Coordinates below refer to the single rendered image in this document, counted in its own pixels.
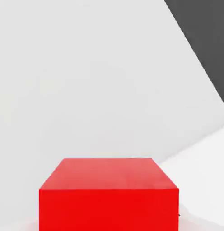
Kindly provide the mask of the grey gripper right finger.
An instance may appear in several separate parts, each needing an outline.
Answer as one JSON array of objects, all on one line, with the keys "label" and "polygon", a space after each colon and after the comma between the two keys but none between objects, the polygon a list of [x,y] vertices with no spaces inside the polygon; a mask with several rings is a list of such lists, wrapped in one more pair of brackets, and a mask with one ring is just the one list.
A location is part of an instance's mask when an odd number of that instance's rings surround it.
[{"label": "grey gripper right finger", "polygon": [[196,217],[180,204],[178,231],[224,231],[224,226]]}]

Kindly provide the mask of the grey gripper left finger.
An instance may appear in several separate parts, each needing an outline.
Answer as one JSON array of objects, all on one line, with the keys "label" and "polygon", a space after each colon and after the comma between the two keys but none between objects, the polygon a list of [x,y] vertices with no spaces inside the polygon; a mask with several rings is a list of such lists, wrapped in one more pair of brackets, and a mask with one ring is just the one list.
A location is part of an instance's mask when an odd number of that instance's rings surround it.
[{"label": "grey gripper left finger", "polygon": [[26,221],[23,225],[23,231],[39,231],[38,219],[33,217],[32,219]]}]

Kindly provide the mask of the small red cube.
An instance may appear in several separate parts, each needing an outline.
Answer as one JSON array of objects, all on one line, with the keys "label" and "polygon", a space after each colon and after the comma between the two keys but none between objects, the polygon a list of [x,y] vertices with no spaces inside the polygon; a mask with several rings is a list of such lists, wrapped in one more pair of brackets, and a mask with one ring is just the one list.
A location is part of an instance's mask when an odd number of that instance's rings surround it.
[{"label": "small red cube", "polygon": [[179,231],[179,189],[151,158],[65,158],[39,189],[39,231]]}]

